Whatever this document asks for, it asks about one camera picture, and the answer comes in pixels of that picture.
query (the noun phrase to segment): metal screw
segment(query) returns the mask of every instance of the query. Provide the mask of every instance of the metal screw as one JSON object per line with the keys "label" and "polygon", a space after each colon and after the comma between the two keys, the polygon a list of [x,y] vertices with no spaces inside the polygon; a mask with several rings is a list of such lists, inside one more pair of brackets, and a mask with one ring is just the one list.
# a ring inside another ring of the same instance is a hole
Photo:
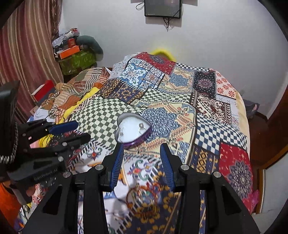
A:
{"label": "metal screw", "polygon": [[95,169],[98,171],[102,170],[103,168],[104,168],[104,166],[102,164],[98,164],[95,166]]}
{"label": "metal screw", "polygon": [[69,171],[65,171],[64,173],[63,173],[63,177],[64,178],[67,178],[67,177],[69,177],[71,175],[71,172],[69,172]]}
{"label": "metal screw", "polygon": [[181,169],[183,171],[187,171],[189,169],[189,166],[187,164],[183,164],[183,165],[181,165]]}
{"label": "metal screw", "polygon": [[221,173],[216,171],[213,173],[213,175],[216,177],[216,178],[220,178],[221,177]]}
{"label": "metal screw", "polygon": [[59,161],[59,162],[63,162],[63,161],[64,161],[64,158],[63,158],[62,156],[59,156],[59,157],[58,157],[58,161]]}

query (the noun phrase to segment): yellow sheet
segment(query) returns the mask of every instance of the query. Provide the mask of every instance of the yellow sheet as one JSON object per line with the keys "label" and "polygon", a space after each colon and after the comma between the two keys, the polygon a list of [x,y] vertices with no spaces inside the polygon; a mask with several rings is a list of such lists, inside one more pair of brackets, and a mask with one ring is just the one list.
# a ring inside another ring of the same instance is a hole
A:
{"label": "yellow sheet", "polygon": [[[65,119],[68,118],[68,116],[72,113],[72,111],[74,111],[82,102],[84,102],[86,99],[88,99],[89,97],[91,97],[92,95],[94,95],[95,93],[97,93],[99,91],[98,88],[93,87],[90,92],[88,92],[87,94],[85,94],[85,96],[79,101],[77,102],[77,104],[75,106],[71,106],[69,109],[67,109],[63,115],[63,118],[59,121],[59,124],[63,123]],[[40,147],[46,147],[49,143],[49,141],[52,139],[53,135],[49,134],[45,137],[42,137],[39,140],[39,145]]]}

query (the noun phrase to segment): red patch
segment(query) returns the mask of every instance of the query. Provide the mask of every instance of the red patch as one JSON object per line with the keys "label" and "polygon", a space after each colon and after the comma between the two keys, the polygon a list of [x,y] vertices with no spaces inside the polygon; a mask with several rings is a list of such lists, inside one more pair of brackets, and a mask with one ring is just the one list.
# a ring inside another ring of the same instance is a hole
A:
{"label": "red patch", "polygon": [[147,52],[142,52],[135,56],[135,58],[145,60],[154,67],[158,68],[160,71],[164,72],[167,75],[170,75],[176,65],[175,62],[168,59],[148,54]]}
{"label": "red patch", "polygon": [[252,212],[253,174],[247,152],[221,142],[219,172],[237,192],[249,212]]}

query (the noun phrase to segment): red curtain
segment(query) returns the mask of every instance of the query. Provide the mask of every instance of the red curtain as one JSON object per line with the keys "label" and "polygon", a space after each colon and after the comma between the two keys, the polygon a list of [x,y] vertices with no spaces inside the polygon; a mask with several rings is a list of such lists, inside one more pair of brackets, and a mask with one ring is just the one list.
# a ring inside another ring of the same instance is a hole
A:
{"label": "red curtain", "polygon": [[58,34],[61,2],[25,0],[0,30],[0,85],[21,81],[15,111],[18,122],[26,122],[31,115],[36,105],[30,95],[34,90],[46,80],[63,82],[51,45]]}

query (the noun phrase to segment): wooden door frame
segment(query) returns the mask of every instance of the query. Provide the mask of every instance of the wooden door frame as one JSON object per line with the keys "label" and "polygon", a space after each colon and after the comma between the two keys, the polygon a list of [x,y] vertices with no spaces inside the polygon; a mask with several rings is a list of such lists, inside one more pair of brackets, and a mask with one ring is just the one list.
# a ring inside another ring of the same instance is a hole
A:
{"label": "wooden door frame", "polygon": [[288,152],[288,144],[272,159],[259,168],[259,201],[256,206],[256,214],[262,212],[265,191],[265,170],[277,163]]}

